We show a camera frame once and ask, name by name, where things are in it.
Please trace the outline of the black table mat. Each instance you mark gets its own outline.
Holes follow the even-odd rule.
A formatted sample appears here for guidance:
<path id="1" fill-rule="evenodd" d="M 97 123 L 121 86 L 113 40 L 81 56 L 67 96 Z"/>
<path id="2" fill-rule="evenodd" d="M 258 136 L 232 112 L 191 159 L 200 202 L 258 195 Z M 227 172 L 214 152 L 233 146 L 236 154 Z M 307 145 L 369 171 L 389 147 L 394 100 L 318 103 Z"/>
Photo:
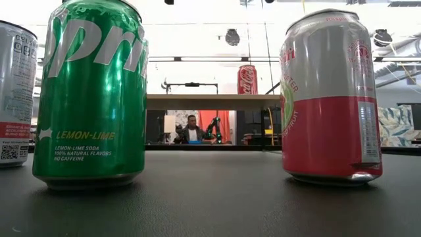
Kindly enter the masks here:
<path id="1" fill-rule="evenodd" d="M 269 152 L 150 151 L 133 184 L 55 192 L 0 170 L 0 237 L 421 237 L 421 157 L 360 187 L 298 182 Z"/>

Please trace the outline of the white and pink seltzer can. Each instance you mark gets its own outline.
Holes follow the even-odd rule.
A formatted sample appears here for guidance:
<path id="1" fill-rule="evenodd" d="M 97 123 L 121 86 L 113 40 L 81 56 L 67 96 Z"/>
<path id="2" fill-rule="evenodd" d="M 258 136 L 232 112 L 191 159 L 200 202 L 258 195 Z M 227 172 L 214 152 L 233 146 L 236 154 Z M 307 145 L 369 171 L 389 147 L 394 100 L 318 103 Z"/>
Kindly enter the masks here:
<path id="1" fill-rule="evenodd" d="M 359 16 L 324 9 L 280 49 L 282 165 L 295 179 L 360 185 L 382 173 L 371 42 Z"/>

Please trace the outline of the person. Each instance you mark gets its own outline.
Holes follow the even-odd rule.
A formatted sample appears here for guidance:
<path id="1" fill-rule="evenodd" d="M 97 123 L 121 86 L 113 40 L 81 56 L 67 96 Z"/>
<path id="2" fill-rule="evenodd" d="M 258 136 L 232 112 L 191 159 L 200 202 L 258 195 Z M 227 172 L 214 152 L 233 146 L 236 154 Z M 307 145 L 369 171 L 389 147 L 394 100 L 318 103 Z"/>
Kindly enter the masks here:
<path id="1" fill-rule="evenodd" d="M 188 144 L 190 142 L 202 142 L 205 140 L 205 131 L 197 126 L 195 115 L 187 117 L 187 125 L 185 127 L 177 126 L 177 136 L 174 138 L 175 144 Z"/>

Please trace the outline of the black round ceiling fixture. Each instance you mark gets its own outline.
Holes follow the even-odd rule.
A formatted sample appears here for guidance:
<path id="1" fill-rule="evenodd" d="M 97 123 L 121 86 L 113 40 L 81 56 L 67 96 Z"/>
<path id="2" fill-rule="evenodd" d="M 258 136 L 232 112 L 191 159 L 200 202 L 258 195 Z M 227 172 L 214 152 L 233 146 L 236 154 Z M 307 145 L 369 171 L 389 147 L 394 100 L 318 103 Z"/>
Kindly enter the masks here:
<path id="1" fill-rule="evenodd" d="M 228 45 L 237 46 L 240 42 L 240 37 L 236 29 L 227 29 L 225 40 Z"/>
<path id="2" fill-rule="evenodd" d="M 378 47 L 386 47 L 393 42 L 391 35 L 386 29 L 377 29 L 373 35 L 374 44 Z"/>

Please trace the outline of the leaf patterned panel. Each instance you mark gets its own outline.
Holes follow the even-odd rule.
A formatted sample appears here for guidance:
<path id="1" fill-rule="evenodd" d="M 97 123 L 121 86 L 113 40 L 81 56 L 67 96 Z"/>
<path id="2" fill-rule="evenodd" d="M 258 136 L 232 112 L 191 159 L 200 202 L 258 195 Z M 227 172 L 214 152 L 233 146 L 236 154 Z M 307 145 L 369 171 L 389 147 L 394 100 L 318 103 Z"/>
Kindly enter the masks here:
<path id="1" fill-rule="evenodd" d="M 378 107 L 378 120 L 382 147 L 420 147 L 412 144 L 421 138 L 421 130 L 414 128 L 410 105 Z"/>

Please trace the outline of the red Coca-Cola can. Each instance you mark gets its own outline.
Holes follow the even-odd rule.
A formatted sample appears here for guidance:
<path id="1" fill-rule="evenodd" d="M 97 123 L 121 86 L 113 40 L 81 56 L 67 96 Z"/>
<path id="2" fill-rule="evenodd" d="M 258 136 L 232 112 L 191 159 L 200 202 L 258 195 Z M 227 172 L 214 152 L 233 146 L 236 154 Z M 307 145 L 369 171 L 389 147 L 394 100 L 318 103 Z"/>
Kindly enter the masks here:
<path id="1" fill-rule="evenodd" d="M 258 94 L 257 70 L 254 65 L 242 65 L 237 72 L 237 93 Z"/>

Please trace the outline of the orange red panel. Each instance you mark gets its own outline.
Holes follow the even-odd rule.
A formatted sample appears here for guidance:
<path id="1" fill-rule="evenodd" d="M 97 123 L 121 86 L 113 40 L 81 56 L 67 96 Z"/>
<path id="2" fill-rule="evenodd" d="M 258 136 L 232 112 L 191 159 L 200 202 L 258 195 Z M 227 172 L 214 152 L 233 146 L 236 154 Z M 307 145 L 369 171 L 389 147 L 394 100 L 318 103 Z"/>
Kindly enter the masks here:
<path id="1" fill-rule="evenodd" d="M 202 130 L 206 130 L 214 117 L 220 118 L 220 133 L 222 135 L 222 143 L 228 144 L 232 141 L 230 132 L 229 111 L 221 110 L 200 110 L 198 125 Z"/>

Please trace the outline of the green Sprite can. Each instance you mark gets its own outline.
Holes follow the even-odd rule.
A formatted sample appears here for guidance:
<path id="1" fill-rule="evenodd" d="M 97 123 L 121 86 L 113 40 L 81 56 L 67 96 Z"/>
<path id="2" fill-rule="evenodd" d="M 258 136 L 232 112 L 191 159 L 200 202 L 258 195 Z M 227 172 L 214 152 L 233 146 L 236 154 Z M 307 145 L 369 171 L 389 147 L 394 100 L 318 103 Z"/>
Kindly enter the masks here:
<path id="1" fill-rule="evenodd" d="M 66 0 L 50 16 L 33 175 L 53 190 L 131 183 L 145 166 L 147 61 L 127 0 Z"/>

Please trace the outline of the black aluminium table frame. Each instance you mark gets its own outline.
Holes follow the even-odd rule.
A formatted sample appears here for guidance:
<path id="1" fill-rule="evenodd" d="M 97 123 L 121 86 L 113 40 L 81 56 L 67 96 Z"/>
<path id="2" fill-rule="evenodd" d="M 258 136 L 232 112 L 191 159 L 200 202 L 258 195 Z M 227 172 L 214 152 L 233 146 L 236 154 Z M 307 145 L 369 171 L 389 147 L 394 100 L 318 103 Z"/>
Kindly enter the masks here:
<path id="1" fill-rule="evenodd" d="M 281 145 L 230 145 L 230 144 L 151 144 L 147 151 L 282 151 Z M 421 147 L 382 147 L 381 152 L 391 155 L 421 156 Z"/>

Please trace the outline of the small white board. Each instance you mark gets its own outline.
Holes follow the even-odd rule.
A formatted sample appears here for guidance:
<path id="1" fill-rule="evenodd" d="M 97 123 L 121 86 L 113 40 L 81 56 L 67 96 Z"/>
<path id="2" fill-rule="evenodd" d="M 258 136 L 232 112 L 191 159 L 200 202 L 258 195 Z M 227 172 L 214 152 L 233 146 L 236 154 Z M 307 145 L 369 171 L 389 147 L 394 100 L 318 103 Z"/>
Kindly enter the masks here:
<path id="1" fill-rule="evenodd" d="M 164 133 L 170 134 L 176 131 L 176 116 L 165 115 L 164 116 Z"/>

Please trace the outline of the wooden shelf with black legs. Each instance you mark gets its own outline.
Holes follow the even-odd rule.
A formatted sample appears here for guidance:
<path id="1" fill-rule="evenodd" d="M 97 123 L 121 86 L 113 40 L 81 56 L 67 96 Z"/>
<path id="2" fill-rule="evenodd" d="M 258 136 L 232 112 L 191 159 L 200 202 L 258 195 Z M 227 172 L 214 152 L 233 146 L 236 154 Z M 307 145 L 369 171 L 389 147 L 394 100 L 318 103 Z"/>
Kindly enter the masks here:
<path id="1" fill-rule="evenodd" d="M 279 95 L 236 94 L 149 94 L 147 108 L 151 110 L 264 110 L 279 102 Z"/>

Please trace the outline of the slim white Celsius can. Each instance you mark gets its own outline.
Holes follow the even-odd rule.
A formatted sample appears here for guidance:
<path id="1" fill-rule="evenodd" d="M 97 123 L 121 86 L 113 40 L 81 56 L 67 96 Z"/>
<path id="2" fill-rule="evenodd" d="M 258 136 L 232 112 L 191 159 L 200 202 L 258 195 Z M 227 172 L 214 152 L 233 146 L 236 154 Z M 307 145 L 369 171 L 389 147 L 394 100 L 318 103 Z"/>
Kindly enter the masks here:
<path id="1" fill-rule="evenodd" d="M 37 67 L 37 36 L 0 20 L 0 168 L 28 158 Z"/>

